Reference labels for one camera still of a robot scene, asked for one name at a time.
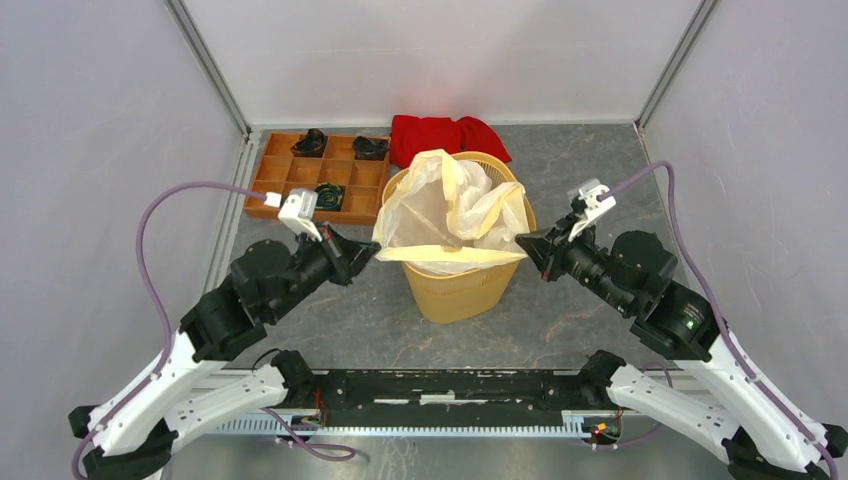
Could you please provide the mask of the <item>pale yellow plastic trash bag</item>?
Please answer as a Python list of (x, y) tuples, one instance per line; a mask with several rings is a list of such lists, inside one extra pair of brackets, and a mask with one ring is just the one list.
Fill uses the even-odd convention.
[(533, 229), (525, 187), (492, 155), (420, 152), (385, 193), (372, 236), (379, 261), (447, 276), (527, 257), (515, 241)]

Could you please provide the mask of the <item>yellow mesh trash bin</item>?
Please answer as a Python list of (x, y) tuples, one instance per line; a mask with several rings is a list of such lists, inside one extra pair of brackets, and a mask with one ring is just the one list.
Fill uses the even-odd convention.
[[(526, 199), (533, 231), (536, 228), (535, 215), (527, 194)], [(410, 264), (399, 264), (421, 314), (434, 323), (448, 324), (493, 308), (500, 301), (521, 261), (447, 276), (431, 275)]]

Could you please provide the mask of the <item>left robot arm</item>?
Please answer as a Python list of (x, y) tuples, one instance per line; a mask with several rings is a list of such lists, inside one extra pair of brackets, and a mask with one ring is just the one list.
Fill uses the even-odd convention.
[(166, 347), (129, 385), (101, 406), (69, 415), (81, 443), (72, 458), (78, 479), (145, 479), (216, 427), (262, 408), (302, 407), (316, 391), (303, 357), (282, 350), (223, 387), (190, 397), (201, 381), (237, 359), (326, 282), (347, 286), (380, 249), (349, 240), (328, 223), (281, 242), (251, 245), (215, 289), (181, 319)]

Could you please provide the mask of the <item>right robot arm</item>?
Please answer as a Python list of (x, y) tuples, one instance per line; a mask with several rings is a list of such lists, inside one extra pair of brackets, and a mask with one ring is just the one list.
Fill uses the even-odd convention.
[(640, 342), (692, 375), (713, 396), (706, 404), (607, 351), (580, 371), (577, 392), (591, 408), (609, 402), (638, 411), (696, 442), (736, 479), (834, 479), (847, 449), (846, 430), (804, 415), (737, 345), (710, 303), (673, 278), (677, 257), (652, 233), (628, 231), (600, 248), (574, 217), (517, 244), (546, 281), (563, 275), (631, 321)]

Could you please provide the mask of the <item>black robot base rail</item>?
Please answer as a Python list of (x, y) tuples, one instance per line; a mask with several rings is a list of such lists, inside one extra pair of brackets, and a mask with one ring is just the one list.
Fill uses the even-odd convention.
[(357, 432), (483, 435), (572, 431), (611, 445), (623, 410), (581, 374), (550, 369), (379, 370), (310, 368), (294, 350), (271, 349), (256, 366), (281, 371), (282, 410), (295, 427)]

